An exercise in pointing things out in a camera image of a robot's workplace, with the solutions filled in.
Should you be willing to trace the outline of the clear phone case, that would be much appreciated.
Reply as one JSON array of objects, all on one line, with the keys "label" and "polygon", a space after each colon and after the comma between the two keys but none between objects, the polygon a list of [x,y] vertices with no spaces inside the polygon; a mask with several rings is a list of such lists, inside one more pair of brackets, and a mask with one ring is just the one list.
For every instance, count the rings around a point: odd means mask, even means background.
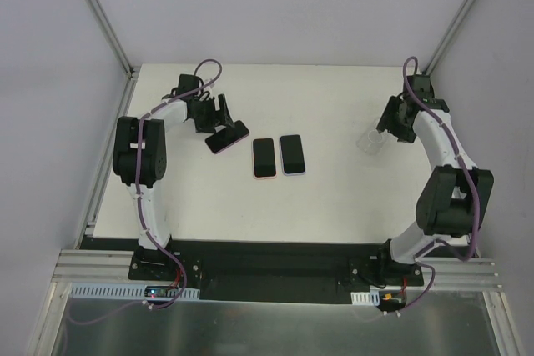
[{"label": "clear phone case", "polygon": [[378,124],[379,119],[376,118],[362,133],[356,143],[359,150],[370,156],[377,155],[388,140],[388,132],[380,131],[377,128]]}]

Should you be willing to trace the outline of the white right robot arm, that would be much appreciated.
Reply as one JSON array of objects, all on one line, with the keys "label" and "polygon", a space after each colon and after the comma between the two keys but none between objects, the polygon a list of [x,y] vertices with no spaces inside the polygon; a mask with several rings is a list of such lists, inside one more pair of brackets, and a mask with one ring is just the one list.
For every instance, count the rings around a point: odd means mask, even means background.
[{"label": "white right robot arm", "polygon": [[494,176],[466,155],[446,103],[392,96],[376,129],[403,143],[420,140],[431,166],[431,175],[416,202],[415,222],[384,243],[375,264],[376,277],[384,284],[397,283],[406,273],[405,265],[414,264],[434,248],[449,247],[453,238],[471,238],[466,253],[453,252],[462,261],[471,258]]}]

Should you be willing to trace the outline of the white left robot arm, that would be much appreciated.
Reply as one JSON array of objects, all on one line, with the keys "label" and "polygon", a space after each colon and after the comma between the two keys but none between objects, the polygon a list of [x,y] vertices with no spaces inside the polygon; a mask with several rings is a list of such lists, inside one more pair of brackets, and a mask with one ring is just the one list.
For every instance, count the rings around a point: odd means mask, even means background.
[{"label": "white left robot arm", "polygon": [[112,168],[133,200],[141,248],[166,248],[171,239],[159,184],[167,169],[166,133],[189,120],[196,133],[237,132],[223,94],[164,98],[141,117],[123,116],[116,122]]}]

